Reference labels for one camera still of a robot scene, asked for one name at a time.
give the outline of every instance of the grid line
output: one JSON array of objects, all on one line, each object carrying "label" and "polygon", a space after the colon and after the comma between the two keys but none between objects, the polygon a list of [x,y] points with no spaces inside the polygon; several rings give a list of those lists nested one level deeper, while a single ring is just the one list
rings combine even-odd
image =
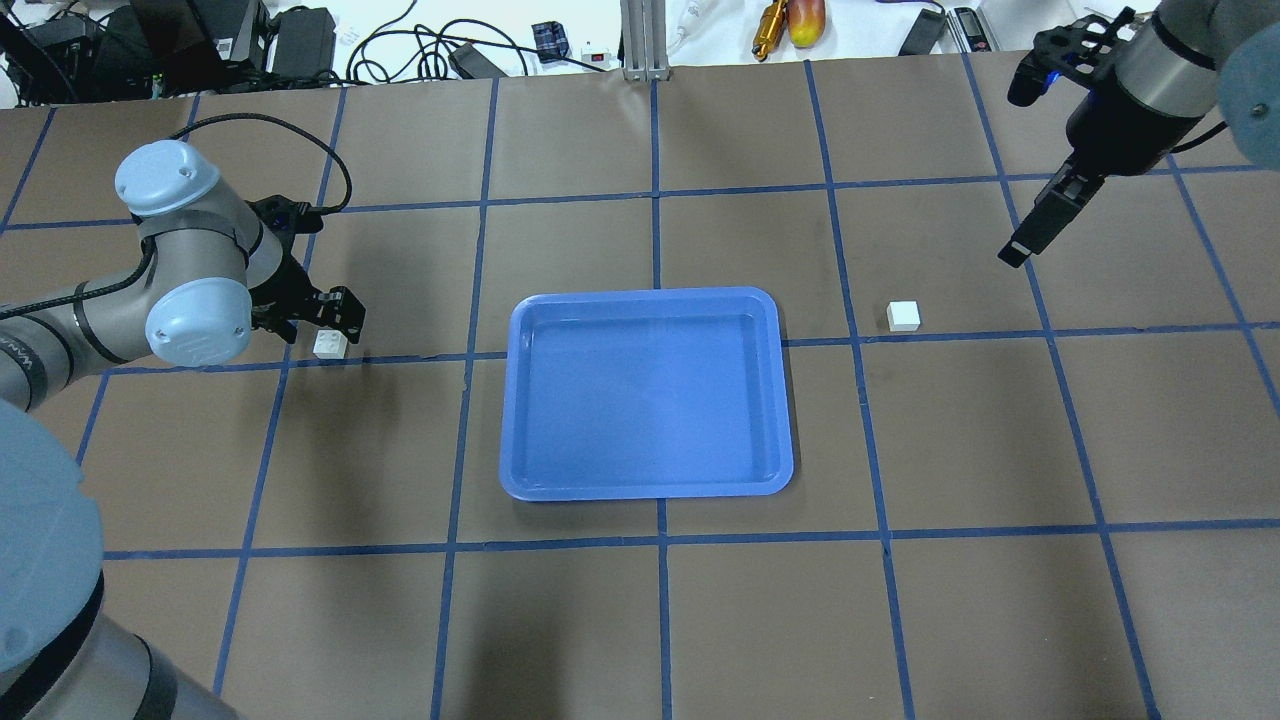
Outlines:
[{"label": "grid line", "polygon": [[849,266],[845,264],[845,241],[840,229],[840,206],[836,202],[836,183],[831,170],[831,152],[827,146],[827,131],[822,122],[822,102],[818,100],[818,83],[813,76],[813,64],[804,61],[805,81],[809,85],[809,101],[813,105],[813,119],[818,131],[818,149],[822,152],[822,173],[827,188],[827,209],[831,213],[831,234],[835,242],[836,269],[840,274],[841,300],[845,305],[845,320],[849,324],[849,337],[854,355],[854,379],[858,386],[858,406],[861,413],[863,434],[867,442],[867,461],[870,469],[872,495],[876,500],[876,525],[881,542],[881,560],[884,570],[884,588],[888,601],[890,632],[893,635],[893,655],[897,659],[899,689],[902,694],[902,712],[906,720],[915,720],[915,700],[911,693],[911,675],[906,659],[906,639],[902,633],[902,610],[897,597],[897,573],[893,569],[893,536],[888,523],[888,509],[884,503],[884,484],[881,478],[879,455],[876,450],[876,429],[872,421],[872,407],[867,395],[867,374],[863,364],[858,318],[854,314],[852,293],[849,290]]},{"label": "grid line", "polygon": [[36,136],[36,145],[31,149],[31,155],[27,156],[27,164],[22,168],[22,176],[18,177],[18,186],[13,188],[13,197],[9,199],[9,206],[5,208],[4,217],[0,218],[0,234],[10,227],[9,220],[13,219],[13,211],[18,208],[18,200],[22,197],[22,191],[27,187],[27,179],[31,177],[31,169],[36,167],[36,158],[40,155],[40,149],[45,146],[45,137],[49,136],[49,127],[54,124],[55,113],[58,113],[58,108],[51,108],[49,114],[45,115],[45,124],[40,127],[40,135]]},{"label": "grid line", "polygon": [[475,269],[471,279],[471,316],[467,322],[467,359],[462,370],[462,400],[458,409],[458,439],[453,457],[453,493],[449,500],[449,533],[440,580],[440,618],[435,641],[435,676],[431,684],[431,720],[444,705],[444,664],[449,646],[449,616],[453,603],[453,574],[457,562],[458,515],[462,511],[462,471],[466,462],[467,427],[471,413],[471,382],[475,377],[476,325],[480,322],[480,284],[484,279],[484,241],[489,222],[489,184],[493,176],[493,136],[498,118],[498,78],[489,90],[489,120],[485,129],[484,172],[480,182],[480,231],[476,234]]},{"label": "grid line", "polygon": [[[1263,168],[1257,168],[1253,165],[1210,165],[1203,168],[1181,168],[1183,174],[1229,174],[1229,173],[1257,173],[1265,172]],[[1167,168],[1155,168],[1147,173],[1148,176],[1171,176],[1172,172]],[[1020,181],[1047,181],[1052,173],[1024,173],[1005,176],[1009,182]],[[833,186],[836,190],[858,190],[858,188],[873,188],[873,187],[920,187],[920,186],[940,186],[940,184],[969,184],[969,183],[998,183],[1000,177],[997,176],[956,176],[956,177],[936,177],[936,178],[897,178],[897,179],[877,179],[877,181],[836,181]],[[493,208],[498,205],[547,205],[547,204],[559,204],[559,202],[608,202],[614,200],[639,200],[644,197],[705,197],[712,195],[756,195],[756,193],[777,193],[777,192],[808,192],[808,191],[820,191],[826,190],[826,183],[801,183],[801,184],[767,184],[767,186],[733,186],[733,187],[705,187],[705,188],[682,188],[682,190],[641,190],[631,192],[605,192],[605,193],[589,193],[589,195],[552,195],[541,197],[497,197],[486,200],[486,205]],[[362,214],[362,213],[397,213],[407,210],[442,210],[448,208],[479,208],[480,200],[440,200],[430,202],[384,202],[384,204],[370,204],[370,205],[348,205],[343,208],[342,214]],[[86,228],[86,227],[109,227],[109,225],[128,225],[133,224],[129,218],[105,218],[96,220],[55,220],[55,222],[41,222],[41,223],[13,223],[8,225],[9,229],[29,231],[29,229],[65,229],[65,228]]]},{"label": "grid line", "polygon": [[[973,91],[974,104],[978,109],[978,118],[982,120],[982,131],[987,138],[987,147],[991,150],[992,161],[996,164],[996,174],[1000,177],[1000,190],[1005,196],[1005,206],[1009,210],[1009,220],[1016,229],[1020,223],[1018,218],[1018,209],[1014,205],[1014,197],[1010,192],[1009,181],[1005,177],[1005,165],[1000,156],[1000,147],[996,145],[996,136],[991,129],[991,119],[987,115],[987,106],[986,102],[983,102],[982,91],[978,87],[978,78],[974,76],[969,55],[961,53],[960,59],[964,63],[965,74],[969,78],[969,88]],[[1133,614],[1129,610],[1129,600],[1124,588],[1124,578],[1120,575],[1120,565],[1116,561],[1115,548],[1111,544],[1111,534],[1107,530],[1106,514],[1102,510],[1102,497],[1098,495],[1097,482],[1093,477],[1093,465],[1089,461],[1089,452],[1084,445],[1084,433],[1080,429],[1080,420],[1075,413],[1075,401],[1071,397],[1071,388],[1066,380],[1066,370],[1062,366],[1062,357],[1057,348],[1057,340],[1053,324],[1050,320],[1048,309],[1044,305],[1044,296],[1036,279],[1036,266],[1033,261],[1027,261],[1025,273],[1027,282],[1030,284],[1032,297],[1036,301],[1036,311],[1039,314],[1041,324],[1044,331],[1044,343],[1048,346],[1050,361],[1053,365],[1053,374],[1057,377],[1059,392],[1062,396],[1062,406],[1066,411],[1068,424],[1071,428],[1071,439],[1075,443],[1075,452],[1080,462],[1080,473],[1084,477],[1084,486],[1089,495],[1089,503],[1093,509],[1094,529],[1102,543],[1102,555],[1106,560],[1107,574],[1111,577],[1111,587],[1115,593],[1116,606],[1120,611],[1120,621],[1124,625],[1124,634],[1129,644],[1129,655],[1133,660],[1134,673],[1138,678],[1138,688],[1142,693],[1148,719],[1158,720],[1161,717],[1160,708],[1156,705],[1156,696],[1151,687],[1151,678],[1147,674],[1147,664],[1142,655],[1142,646],[1138,642],[1138,630],[1134,626]]]},{"label": "grid line", "polygon": [[1262,386],[1267,389],[1267,396],[1271,398],[1271,407],[1275,410],[1276,415],[1280,416],[1280,393],[1276,392],[1276,383],[1271,378],[1271,373],[1267,370],[1267,363],[1262,357],[1262,348],[1258,347],[1258,340],[1253,336],[1253,331],[1249,328],[1249,323],[1244,315],[1244,306],[1240,305],[1240,299],[1235,293],[1235,288],[1231,287],[1231,281],[1226,275],[1226,266],[1222,265],[1222,260],[1217,255],[1217,250],[1213,249],[1213,241],[1208,234],[1208,228],[1204,227],[1204,219],[1201,218],[1199,210],[1196,209],[1196,201],[1192,199],[1192,192],[1187,187],[1187,181],[1183,179],[1181,169],[1178,167],[1178,160],[1172,155],[1167,158],[1169,168],[1174,173],[1174,182],[1178,183],[1178,192],[1183,196],[1183,204],[1187,205],[1187,213],[1190,215],[1192,224],[1196,225],[1196,234],[1199,236],[1201,243],[1204,246],[1204,252],[1208,255],[1210,263],[1213,265],[1213,273],[1217,275],[1219,282],[1222,286],[1222,292],[1226,293],[1226,300],[1231,304],[1231,313],[1235,314],[1235,322],[1239,323],[1236,328],[1244,336],[1244,342],[1249,346],[1249,352],[1253,355],[1253,363],[1258,366],[1258,374],[1262,377]]},{"label": "grid line", "polygon": [[[1055,337],[1115,337],[1135,334],[1196,334],[1196,333],[1226,333],[1240,332],[1242,327],[1249,331],[1276,331],[1280,329],[1280,320],[1245,323],[1208,323],[1203,325],[1152,325],[1138,327],[1111,327],[1111,328],[1055,328]],[[910,333],[910,334],[883,334],[859,336],[860,345],[878,343],[927,343],[927,342],[975,342],[993,340],[1025,340],[1044,338],[1043,329],[1034,331],[984,331],[984,332],[954,332],[954,333]],[[783,338],[782,346],[795,347],[840,347],[851,345],[854,341],[847,337],[809,337],[809,338]],[[305,357],[302,360],[288,360],[291,368],[332,368],[348,365],[411,365],[431,363],[466,363],[467,360],[506,360],[506,351],[490,352],[442,352],[439,355],[369,355],[357,357],[320,359]],[[284,361],[271,363],[232,363],[228,365],[206,365],[202,368],[150,368],[142,365],[122,365],[105,370],[111,375],[164,375],[174,373],[247,373],[256,370],[279,370]]]},{"label": "grid line", "polygon": [[[338,106],[333,118],[333,129],[329,135],[329,145],[337,147],[338,143],[338,129],[342,126],[342,111],[347,102],[347,88],[343,87],[338,91]],[[191,117],[193,118],[198,108],[198,101],[192,104]],[[320,176],[320,190],[316,192],[316,204],[324,202],[324,195],[328,190],[329,172],[332,168],[333,159],[325,159],[324,172]],[[307,250],[306,259],[303,261],[303,268],[310,265],[311,251],[315,246],[316,236],[311,233],[307,237]],[[259,461],[257,478],[253,482],[253,496],[250,501],[248,518],[244,521],[244,536],[241,541],[239,553],[237,556],[236,564],[236,579],[232,584],[232,597],[227,609],[227,620],[223,625],[223,638],[221,644],[218,650],[218,664],[214,670],[214,694],[220,696],[223,692],[223,683],[227,679],[227,664],[230,660],[232,642],[236,638],[236,621],[239,616],[239,603],[243,597],[244,591],[244,578],[248,573],[248,564],[252,559],[253,550],[253,536],[257,532],[257,518],[262,507],[262,493],[266,489],[266,475],[271,465],[271,452],[275,450],[275,433],[280,424],[280,413],[284,407],[284,391],[289,382],[289,356],[293,352],[292,345],[284,346],[284,355],[280,359],[280,377],[276,380],[275,397],[271,401],[271,414],[266,423],[266,438],[262,442],[262,457]]]},{"label": "grid line", "polygon": [[[1280,518],[1238,518],[1220,520],[1151,520],[1108,523],[1108,533],[1196,533],[1234,530],[1280,530]],[[998,525],[964,528],[899,528],[893,539],[1020,538],[1046,536],[1092,536],[1094,524],[1074,525]],[[252,557],[335,557],[351,555],[440,555],[444,552],[525,552],[538,550],[580,550],[609,547],[659,547],[689,544],[777,544],[792,542],[881,542],[874,530],[800,530],[776,533],[695,533],[654,536],[600,536],[543,541],[429,542],[396,544],[349,544],[311,547],[255,547]],[[198,560],[239,557],[238,548],[109,550],[108,560]]]},{"label": "grid line", "polygon": [[[649,81],[649,160],[650,195],[649,218],[653,233],[653,288],[662,290],[662,135],[658,118],[658,81]],[[658,656],[662,684],[662,717],[672,720],[675,701],[671,684],[671,571],[667,543],[667,500],[654,501],[658,523]]]},{"label": "grid line", "polygon": [[106,397],[106,383],[111,375],[102,373],[97,379],[97,392],[93,395],[93,405],[88,409],[88,418],[84,420],[84,432],[81,434],[79,448],[76,451],[76,464],[84,466],[84,455],[88,454],[88,441],[93,437],[93,427],[97,425],[97,414],[102,410],[102,398]]}]

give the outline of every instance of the blue box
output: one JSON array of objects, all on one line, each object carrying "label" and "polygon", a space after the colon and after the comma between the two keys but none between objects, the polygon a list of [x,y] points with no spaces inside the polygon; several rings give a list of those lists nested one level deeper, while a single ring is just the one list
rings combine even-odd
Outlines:
[{"label": "blue box", "polygon": [[769,495],[792,471],[763,291],[536,295],[512,313],[499,459],[512,497]]}]

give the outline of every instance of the white lego brick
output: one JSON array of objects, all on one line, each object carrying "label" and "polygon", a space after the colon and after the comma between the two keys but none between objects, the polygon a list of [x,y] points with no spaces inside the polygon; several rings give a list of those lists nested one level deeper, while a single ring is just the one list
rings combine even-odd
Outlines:
[{"label": "white lego brick", "polygon": [[347,356],[347,336],[338,331],[320,331],[311,352],[321,360],[342,360]]},{"label": "white lego brick", "polygon": [[920,329],[920,306],[914,300],[895,300],[884,310],[888,332],[909,333]]}]

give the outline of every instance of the electronic device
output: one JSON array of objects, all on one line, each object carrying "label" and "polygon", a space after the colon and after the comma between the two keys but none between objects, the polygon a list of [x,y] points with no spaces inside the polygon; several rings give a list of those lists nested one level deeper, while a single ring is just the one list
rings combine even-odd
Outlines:
[{"label": "electronic device", "polygon": [[333,15],[324,8],[298,8],[275,17],[275,58],[271,72],[287,77],[315,77],[333,69],[337,37]]},{"label": "electronic device", "polygon": [[265,69],[262,0],[131,0],[172,91],[225,87],[239,69]]},{"label": "electronic device", "polygon": [[470,42],[449,51],[449,65],[462,79],[507,77],[507,73],[502,72]]},{"label": "electronic device", "polygon": [[18,97],[29,104],[72,102],[88,95],[88,78],[97,58],[102,29],[79,15],[27,27],[29,42],[54,63],[58,74],[51,82],[37,79],[22,61],[9,63],[8,74],[18,86]]},{"label": "electronic device", "polygon": [[146,100],[156,95],[164,68],[142,35],[138,15],[129,5],[113,10],[97,46],[90,73],[88,100]]},{"label": "electronic device", "polygon": [[928,55],[947,27],[947,17],[936,10],[923,9],[915,18],[915,24],[906,33],[899,55]]},{"label": "electronic device", "polygon": [[956,8],[956,23],[960,26],[960,36],[964,38],[961,47],[968,47],[969,53],[991,53],[991,38],[982,28],[982,20],[973,8]]},{"label": "electronic device", "polygon": [[544,65],[567,58],[568,36],[564,35],[564,26],[556,20],[535,24],[534,47],[538,49],[538,59]]}]

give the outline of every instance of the metal bracket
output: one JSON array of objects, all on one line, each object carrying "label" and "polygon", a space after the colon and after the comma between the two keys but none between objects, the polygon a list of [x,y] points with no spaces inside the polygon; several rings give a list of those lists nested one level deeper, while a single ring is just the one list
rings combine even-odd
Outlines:
[{"label": "metal bracket", "polygon": [[667,79],[666,0],[622,0],[622,76],[634,82]]},{"label": "metal bracket", "polygon": [[1125,8],[1114,20],[1093,14],[1036,33],[1034,47],[1018,64],[1009,85],[1009,101],[1019,108],[1030,106],[1059,76],[1092,90],[1097,78],[1110,70],[1115,50],[1125,44],[1117,35],[1133,18],[1133,8]]}]

